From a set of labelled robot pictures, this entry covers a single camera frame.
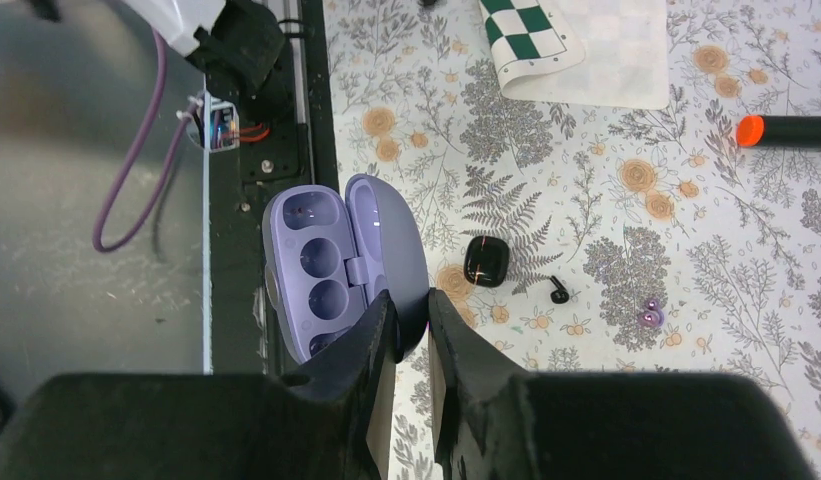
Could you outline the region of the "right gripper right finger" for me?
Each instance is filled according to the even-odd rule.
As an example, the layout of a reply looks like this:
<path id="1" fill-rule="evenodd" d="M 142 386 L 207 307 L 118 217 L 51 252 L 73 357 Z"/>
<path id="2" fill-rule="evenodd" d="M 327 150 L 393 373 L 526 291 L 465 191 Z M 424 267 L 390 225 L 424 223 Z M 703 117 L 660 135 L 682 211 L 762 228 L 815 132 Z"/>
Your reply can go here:
<path id="1" fill-rule="evenodd" d="M 523 383 L 530 373 L 427 296 L 435 461 L 445 479 L 534 479 Z"/>

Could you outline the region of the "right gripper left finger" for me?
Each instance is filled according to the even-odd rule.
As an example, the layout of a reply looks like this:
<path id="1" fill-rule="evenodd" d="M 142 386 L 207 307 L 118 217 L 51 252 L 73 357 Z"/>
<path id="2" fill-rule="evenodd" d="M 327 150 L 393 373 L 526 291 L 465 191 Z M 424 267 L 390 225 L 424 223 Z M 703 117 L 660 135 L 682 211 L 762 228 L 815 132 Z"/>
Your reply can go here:
<path id="1" fill-rule="evenodd" d="M 281 436 L 288 479 L 385 479 L 389 474 L 398 316 L 379 293 L 355 325 L 280 377 L 292 397 Z"/>

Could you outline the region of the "purple earbud charging case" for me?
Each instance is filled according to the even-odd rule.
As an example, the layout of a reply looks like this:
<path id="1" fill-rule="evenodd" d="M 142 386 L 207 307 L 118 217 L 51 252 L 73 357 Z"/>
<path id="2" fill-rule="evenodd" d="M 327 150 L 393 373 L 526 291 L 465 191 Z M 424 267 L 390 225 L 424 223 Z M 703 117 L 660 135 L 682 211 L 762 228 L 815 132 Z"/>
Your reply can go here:
<path id="1" fill-rule="evenodd" d="M 262 219 L 266 291 L 285 346 L 302 364 L 361 318 L 383 291 L 395 304 L 397 357 L 426 329 L 428 270 L 415 217 L 389 183 L 358 174 L 345 193 L 302 185 Z"/>

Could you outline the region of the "purple earbud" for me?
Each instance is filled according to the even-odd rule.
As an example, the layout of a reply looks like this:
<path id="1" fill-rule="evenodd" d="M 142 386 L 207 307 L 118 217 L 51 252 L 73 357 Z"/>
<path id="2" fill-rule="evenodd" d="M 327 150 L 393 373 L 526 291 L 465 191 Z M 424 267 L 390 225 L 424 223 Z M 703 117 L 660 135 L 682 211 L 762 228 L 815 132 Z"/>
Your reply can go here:
<path id="1" fill-rule="evenodd" d="M 650 328 L 661 328 L 664 325 L 665 315 L 657 298 L 646 301 L 644 310 L 638 315 L 638 322 Z"/>

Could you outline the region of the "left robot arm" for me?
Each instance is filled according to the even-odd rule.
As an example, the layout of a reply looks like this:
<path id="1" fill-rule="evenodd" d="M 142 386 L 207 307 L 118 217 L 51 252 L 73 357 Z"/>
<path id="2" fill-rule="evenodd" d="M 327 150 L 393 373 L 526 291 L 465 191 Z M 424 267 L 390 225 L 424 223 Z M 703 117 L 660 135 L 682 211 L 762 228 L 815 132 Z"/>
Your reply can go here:
<path id="1" fill-rule="evenodd" d="M 254 1 L 128 1 L 154 34 L 235 103 L 264 89 L 285 43 L 275 15 Z"/>

